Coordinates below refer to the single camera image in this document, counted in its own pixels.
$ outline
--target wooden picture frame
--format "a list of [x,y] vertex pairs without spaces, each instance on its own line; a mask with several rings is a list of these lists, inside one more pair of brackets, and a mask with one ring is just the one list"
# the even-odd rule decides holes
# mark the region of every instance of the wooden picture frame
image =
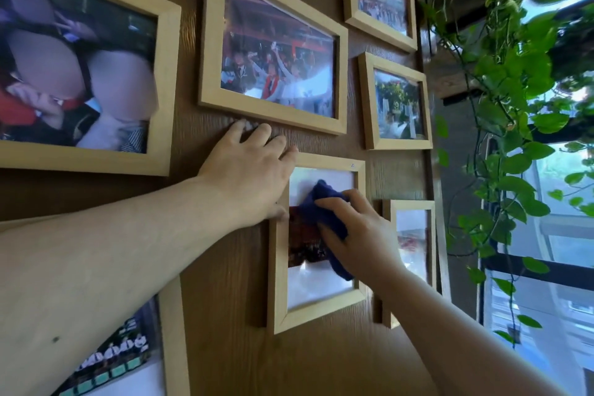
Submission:
[[[327,157],[300,152],[297,167],[351,171],[355,174],[355,188],[365,195],[365,162],[348,158]],[[278,203],[289,209],[289,185]],[[270,222],[269,280],[268,280],[268,329],[278,334],[313,319],[335,312],[367,299],[367,287],[357,280],[353,289],[329,299],[287,308],[287,276],[289,258],[289,221]]]
[[[437,235],[435,219],[435,202],[433,200],[389,200],[382,201],[382,215],[390,221],[396,229],[397,211],[426,210],[429,212],[430,234],[427,244],[427,283],[437,291]],[[393,329],[400,325],[397,318],[390,312],[390,309],[382,304],[382,323]]]
[[265,1],[336,39],[333,68],[334,118],[221,88],[225,0],[205,0],[200,104],[334,135],[346,133],[348,30],[301,0]]
[[[45,216],[24,220],[1,221],[0,233],[15,227],[58,217]],[[163,341],[163,372],[166,396],[190,396],[188,355],[183,322],[182,288],[179,276],[171,280],[157,295]]]
[[415,0],[406,1],[407,34],[398,32],[359,8],[359,0],[345,1],[345,22],[406,52],[417,50]]
[[[359,72],[363,100],[363,122],[367,149],[433,149],[433,132],[429,113],[429,96],[425,74],[401,64],[391,62],[368,52],[359,55]],[[420,119],[426,139],[390,139],[380,137],[378,106],[375,93],[375,70],[412,81],[419,87]]]
[[150,119],[147,153],[0,140],[0,167],[116,174],[169,174],[181,7],[167,0],[107,1],[157,17],[154,78],[159,109]]

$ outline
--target cleaning cloth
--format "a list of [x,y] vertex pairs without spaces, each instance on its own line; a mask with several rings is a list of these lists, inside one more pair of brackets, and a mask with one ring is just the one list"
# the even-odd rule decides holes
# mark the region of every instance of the cleaning cloth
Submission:
[[[314,226],[317,226],[318,223],[323,224],[326,227],[332,229],[332,231],[336,233],[336,236],[344,241],[348,235],[345,224],[337,218],[334,212],[322,207],[318,207],[314,203],[315,200],[326,199],[327,197],[339,197],[346,202],[349,201],[349,199],[344,194],[332,189],[332,187],[325,181],[318,180],[305,200],[301,203],[301,205],[299,205],[299,214],[301,215],[304,223],[312,224]],[[347,281],[353,280],[353,276],[344,268],[342,264],[340,264],[338,258],[335,257],[330,248],[325,244],[323,244],[323,247],[334,272]]]

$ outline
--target hanging plant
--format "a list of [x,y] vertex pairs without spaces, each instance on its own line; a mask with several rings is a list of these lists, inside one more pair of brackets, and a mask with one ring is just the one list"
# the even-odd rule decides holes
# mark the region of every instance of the hanging plant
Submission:
[[[551,212],[549,206],[537,197],[536,189],[518,175],[527,171],[534,161],[550,156],[555,150],[537,142],[533,131],[555,133],[570,121],[567,114],[575,110],[573,122],[591,122],[594,114],[592,92],[580,102],[570,93],[592,85],[588,71],[592,66],[592,51],[584,41],[594,44],[594,7],[588,7],[578,20],[559,20],[555,11],[526,20],[524,0],[485,0],[485,19],[460,31],[453,13],[453,0],[431,0],[424,4],[425,16],[439,44],[456,57],[466,77],[468,93],[471,87],[479,89],[479,97],[468,96],[477,137],[474,150],[469,154],[464,172],[473,177],[474,194],[495,209],[478,209],[458,217],[457,226],[448,223],[448,245],[462,236],[469,237],[472,250],[463,255],[478,254],[485,258],[495,254],[493,244],[501,243],[507,253],[517,222],[526,223],[528,217],[541,217]],[[562,0],[532,0],[537,4],[551,4]],[[582,46],[579,57],[564,56],[565,43]],[[555,96],[544,100],[542,95],[553,91]],[[447,137],[443,118],[437,119],[437,133]],[[572,191],[549,192],[558,200],[567,200],[580,214],[594,217],[594,204],[585,204],[583,194],[594,186],[594,144],[592,131],[578,141],[566,144],[565,152],[588,152],[582,165],[588,170],[571,173],[565,182]],[[497,150],[487,157],[482,147],[486,139],[497,141]],[[509,155],[519,149],[520,152]],[[440,163],[448,157],[440,150]],[[531,257],[523,260],[525,269],[546,273],[548,267]],[[477,284],[486,276],[478,268],[469,267],[469,276]],[[515,329],[516,317],[511,310],[514,282],[518,279],[510,272],[509,280],[494,279],[497,286],[510,297],[510,311]],[[532,328],[538,321],[524,315],[517,320]],[[516,339],[507,332],[496,332],[514,346]]]

